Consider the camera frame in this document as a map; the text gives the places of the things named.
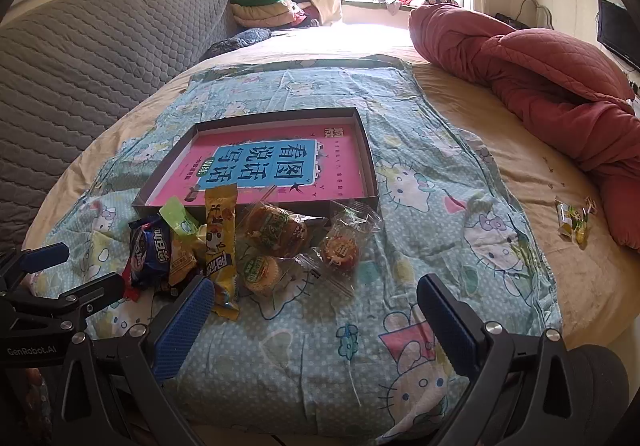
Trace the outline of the stack of folded blankets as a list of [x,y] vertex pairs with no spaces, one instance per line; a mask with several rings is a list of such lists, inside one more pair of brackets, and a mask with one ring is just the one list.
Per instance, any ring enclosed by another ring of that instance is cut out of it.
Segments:
[[242,28],[270,30],[319,27],[320,13],[311,0],[229,0]]

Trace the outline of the clear red pastry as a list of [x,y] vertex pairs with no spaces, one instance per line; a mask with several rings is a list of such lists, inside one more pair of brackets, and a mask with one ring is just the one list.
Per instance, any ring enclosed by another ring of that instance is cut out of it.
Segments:
[[296,262],[317,273],[341,295],[353,298],[357,266],[368,242],[382,227],[381,217],[366,203],[354,199],[332,201],[329,229]]

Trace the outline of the red quilted duvet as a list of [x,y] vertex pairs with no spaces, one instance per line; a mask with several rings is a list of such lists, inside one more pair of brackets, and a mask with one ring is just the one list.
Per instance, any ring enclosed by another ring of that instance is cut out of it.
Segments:
[[639,120],[628,80],[600,50],[543,28],[516,30],[453,2],[409,16],[416,52],[490,89],[539,140],[597,185],[617,244],[639,247]]

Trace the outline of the blue Oreo cookie packet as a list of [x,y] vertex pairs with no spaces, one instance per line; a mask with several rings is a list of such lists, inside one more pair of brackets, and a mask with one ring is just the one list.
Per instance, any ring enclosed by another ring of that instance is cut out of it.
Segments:
[[170,228],[152,214],[129,223],[129,257],[122,271],[125,298],[137,302],[141,293],[168,279],[171,258]]

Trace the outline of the small yellow green wrapper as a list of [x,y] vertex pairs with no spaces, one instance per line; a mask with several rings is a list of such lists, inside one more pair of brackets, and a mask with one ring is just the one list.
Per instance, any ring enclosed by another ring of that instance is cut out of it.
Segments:
[[554,205],[560,236],[572,241],[580,249],[585,249],[588,244],[589,219],[597,213],[597,204],[587,196],[580,206],[570,205],[559,198],[554,199]]

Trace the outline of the grey quilted headboard cover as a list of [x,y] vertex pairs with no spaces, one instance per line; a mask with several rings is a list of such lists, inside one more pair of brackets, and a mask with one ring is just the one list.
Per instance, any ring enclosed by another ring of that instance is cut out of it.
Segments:
[[105,130],[235,33],[229,0],[54,0],[1,28],[1,247]]

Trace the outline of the small green label cake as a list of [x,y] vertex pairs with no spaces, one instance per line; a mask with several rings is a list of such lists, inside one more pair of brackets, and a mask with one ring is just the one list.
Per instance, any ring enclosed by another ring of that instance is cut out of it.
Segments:
[[295,281],[299,264],[291,258],[279,258],[246,246],[239,256],[240,297],[258,299],[283,295]]

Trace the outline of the tall yellow snack packet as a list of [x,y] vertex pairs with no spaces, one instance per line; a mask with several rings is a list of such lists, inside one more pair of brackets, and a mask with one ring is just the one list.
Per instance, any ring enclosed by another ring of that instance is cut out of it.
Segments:
[[232,322],[240,314],[235,252],[237,200],[238,187],[235,184],[220,185],[205,191],[205,276],[214,284],[214,313]]

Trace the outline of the green snack packet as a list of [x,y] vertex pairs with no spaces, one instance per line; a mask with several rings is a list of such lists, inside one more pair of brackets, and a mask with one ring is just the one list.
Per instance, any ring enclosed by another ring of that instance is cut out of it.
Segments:
[[160,207],[160,216],[183,243],[206,246],[206,226],[186,210],[177,196],[170,197]]

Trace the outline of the dark floral pillow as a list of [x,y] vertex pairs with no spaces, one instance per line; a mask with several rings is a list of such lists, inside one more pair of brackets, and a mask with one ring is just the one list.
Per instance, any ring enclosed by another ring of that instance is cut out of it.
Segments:
[[271,30],[267,28],[245,29],[230,38],[220,40],[212,44],[203,53],[200,61],[205,61],[209,58],[216,58],[216,56],[221,54],[226,54],[232,51],[254,46],[254,44],[256,43],[268,40],[271,35]]

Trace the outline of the beige bed sheet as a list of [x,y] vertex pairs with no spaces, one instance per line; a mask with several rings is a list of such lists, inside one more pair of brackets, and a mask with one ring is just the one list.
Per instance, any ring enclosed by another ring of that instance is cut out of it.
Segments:
[[379,54],[410,63],[428,102],[453,125],[480,137],[494,156],[501,177],[523,206],[551,266],[567,344],[611,344],[639,314],[638,252],[616,244],[603,214],[591,218],[585,248],[569,243],[560,237],[554,207],[556,199],[574,205],[596,197],[594,186],[565,156],[529,133],[489,90],[427,63],[414,50],[408,30],[384,25],[294,29],[186,70],[120,118],[75,159],[44,199],[26,234],[25,246],[42,244],[53,225],[91,185],[104,162],[130,137],[151,129],[193,74],[214,66]]

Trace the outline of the clear bread bun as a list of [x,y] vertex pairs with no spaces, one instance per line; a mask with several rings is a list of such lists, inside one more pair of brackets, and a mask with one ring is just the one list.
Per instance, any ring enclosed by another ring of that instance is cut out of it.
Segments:
[[312,235],[324,225],[326,218],[260,201],[244,215],[240,229],[244,238],[260,252],[277,258],[293,258],[308,247]]

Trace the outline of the black flat television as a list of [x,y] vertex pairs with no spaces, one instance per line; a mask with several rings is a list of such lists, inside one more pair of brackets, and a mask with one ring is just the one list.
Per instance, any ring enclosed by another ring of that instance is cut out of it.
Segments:
[[598,0],[597,40],[610,52],[638,70],[639,29],[625,8],[608,0]]

